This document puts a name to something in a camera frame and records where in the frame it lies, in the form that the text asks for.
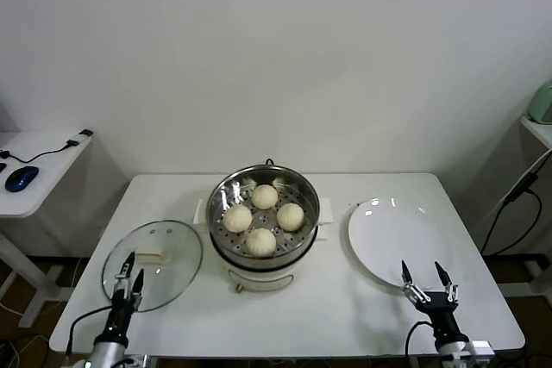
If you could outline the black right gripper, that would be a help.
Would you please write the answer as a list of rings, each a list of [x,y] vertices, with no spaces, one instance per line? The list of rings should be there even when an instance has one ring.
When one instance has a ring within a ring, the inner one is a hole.
[[[458,285],[454,284],[447,271],[436,261],[438,277],[445,293],[425,293],[413,281],[407,264],[401,261],[402,291],[416,309],[430,318],[436,340],[459,340],[460,329],[454,318],[458,304]]]

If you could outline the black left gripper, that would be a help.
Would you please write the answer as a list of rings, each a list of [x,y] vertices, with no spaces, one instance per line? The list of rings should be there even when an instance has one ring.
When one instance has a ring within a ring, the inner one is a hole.
[[[144,284],[144,271],[140,270],[132,285],[129,297],[129,279],[135,263],[135,253],[131,252],[122,263],[120,271],[115,275],[114,292],[111,299],[111,311],[105,325],[108,338],[125,338],[129,329],[131,317],[141,303],[141,292]]]

